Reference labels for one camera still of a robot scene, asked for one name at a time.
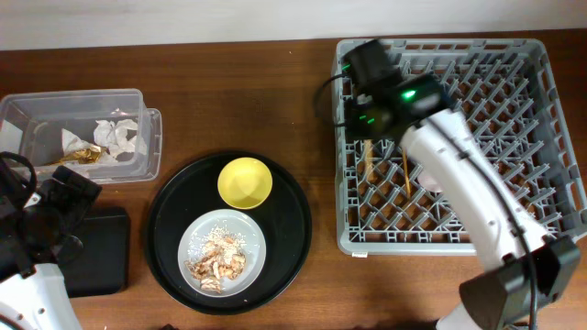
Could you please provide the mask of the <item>wooden chopstick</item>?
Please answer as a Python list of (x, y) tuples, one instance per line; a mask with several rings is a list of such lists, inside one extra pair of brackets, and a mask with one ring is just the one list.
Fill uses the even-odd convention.
[(371, 182), (373, 179), (373, 145), (371, 139), (363, 141), (363, 156), (364, 156), (364, 177), (366, 182)]
[(405, 182), (405, 191), (408, 199), (412, 197), (412, 188), (411, 182), (409, 178), (409, 171), (408, 171), (408, 158), (404, 148), (402, 148), (402, 158), (403, 158), (403, 171), (404, 171), (404, 182)]

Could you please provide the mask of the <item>pink cup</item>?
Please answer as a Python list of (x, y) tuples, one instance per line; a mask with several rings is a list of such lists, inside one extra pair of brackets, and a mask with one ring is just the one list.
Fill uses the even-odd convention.
[(432, 193), (442, 193), (443, 188), (438, 183), (438, 181), (434, 178), (433, 175), (430, 174), (427, 170), (421, 170), (421, 172), (417, 176), (418, 184), (425, 190), (432, 192)]

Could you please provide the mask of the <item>gold snack wrapper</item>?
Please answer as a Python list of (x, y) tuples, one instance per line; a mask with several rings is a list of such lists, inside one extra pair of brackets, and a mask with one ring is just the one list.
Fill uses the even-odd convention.
[(47, 163), (50, 165), (64, 165), (66, 163), (72, 164), (94, 164), (97, 163), (106, 154), (105, 147), (90, 146), (89, 148), (82, 148), (78, 150), (64, 150), (63, 156), (53, 162)]

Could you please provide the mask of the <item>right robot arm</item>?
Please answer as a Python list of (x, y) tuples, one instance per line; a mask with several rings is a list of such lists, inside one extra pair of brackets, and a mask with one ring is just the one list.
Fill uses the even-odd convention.
[(475, 255), (432, 329), (534, 329), (564, 293), (586, 196), (535, 39), (349, 39), (333, 66), (339, 248)]

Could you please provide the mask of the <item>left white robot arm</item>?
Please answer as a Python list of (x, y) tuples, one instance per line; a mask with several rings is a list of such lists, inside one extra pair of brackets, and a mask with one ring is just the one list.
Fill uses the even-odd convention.
[(1, 153), (1, 327), (79, 329), (59, 253), (102, 187), (59, 166), (38, 184), (31, 162)]

